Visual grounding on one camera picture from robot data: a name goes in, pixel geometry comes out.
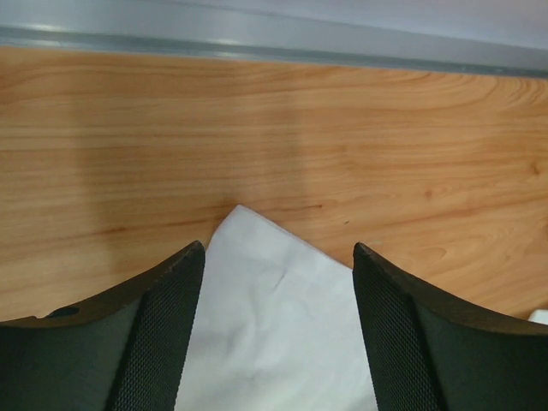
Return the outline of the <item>white t shirt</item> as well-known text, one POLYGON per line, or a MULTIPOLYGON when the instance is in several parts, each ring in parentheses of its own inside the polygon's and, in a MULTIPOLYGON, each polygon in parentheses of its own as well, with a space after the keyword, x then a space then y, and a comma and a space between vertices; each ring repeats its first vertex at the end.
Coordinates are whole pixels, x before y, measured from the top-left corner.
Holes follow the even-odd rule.
POLYGON ((205 253, 179 410, 380 410, 353 268, 236 207, 205 253))

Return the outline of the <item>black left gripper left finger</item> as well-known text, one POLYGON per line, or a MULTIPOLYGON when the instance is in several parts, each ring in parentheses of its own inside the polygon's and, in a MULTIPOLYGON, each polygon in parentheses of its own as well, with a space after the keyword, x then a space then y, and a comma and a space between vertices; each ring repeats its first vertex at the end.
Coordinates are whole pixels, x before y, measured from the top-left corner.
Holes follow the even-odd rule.
POLYGON ((2 409, 173 409, 205 259, 195 241, 43 318, 2 322, 2 409))

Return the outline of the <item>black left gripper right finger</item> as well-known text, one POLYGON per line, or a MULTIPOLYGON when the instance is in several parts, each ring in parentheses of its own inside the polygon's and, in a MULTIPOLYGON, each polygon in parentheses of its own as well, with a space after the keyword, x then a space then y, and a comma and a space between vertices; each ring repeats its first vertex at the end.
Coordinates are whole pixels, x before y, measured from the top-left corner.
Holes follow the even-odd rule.
POLYGON ((547 327, 479 307, 362 243, 354 292, 380 410, 545 410, 547 327))

